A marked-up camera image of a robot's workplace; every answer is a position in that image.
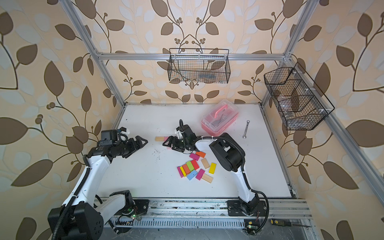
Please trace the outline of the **natural wood block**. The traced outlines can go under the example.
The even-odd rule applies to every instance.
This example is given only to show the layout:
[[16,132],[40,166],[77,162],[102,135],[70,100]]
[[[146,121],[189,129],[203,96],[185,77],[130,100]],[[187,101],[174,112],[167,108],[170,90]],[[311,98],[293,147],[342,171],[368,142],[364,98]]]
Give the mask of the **natural wood block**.
[[164,142],[165,141],[165,137],[155,137],[155,141],[156,142]]

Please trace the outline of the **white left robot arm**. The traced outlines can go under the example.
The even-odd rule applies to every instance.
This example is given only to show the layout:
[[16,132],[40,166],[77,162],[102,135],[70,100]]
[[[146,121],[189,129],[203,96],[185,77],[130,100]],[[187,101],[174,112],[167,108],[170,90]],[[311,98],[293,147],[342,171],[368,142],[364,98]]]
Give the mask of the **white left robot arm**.
[[48,215],[53,240],[97,240],[117,212],[132,220],[137,217],[139,208],[129,190],[114,192],[94,206],[100,183],[113,159],[126,159],[148,143],[140,136],[129,138],[126,131],[124,127],[102,131],[97,146],[83,156],[86,167],[73,191],[61,207],[52,209]]

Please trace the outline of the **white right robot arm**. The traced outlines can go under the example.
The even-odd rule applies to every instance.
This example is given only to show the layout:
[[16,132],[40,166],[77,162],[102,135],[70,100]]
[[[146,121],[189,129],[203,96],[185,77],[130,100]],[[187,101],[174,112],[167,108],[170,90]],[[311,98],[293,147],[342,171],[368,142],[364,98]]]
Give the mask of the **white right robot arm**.
[[163,146],[174,151],[187,154],[199,151],[198,144],[204,144],[213,152],[219,164],[233,175],[238,190],[238,203],[236,207],[246,216],[258,215],[261,209],[265,211],[264,220],[256,225],[247,225],[245,232],[251,236],[257,235],[268,221],[270,212],[269,200],[265,193],[252,189],[246,171],[246,153],[240,145],[228,134],[218,137],[197,136],[188,125],[180,122],[176,135],[167,137]]

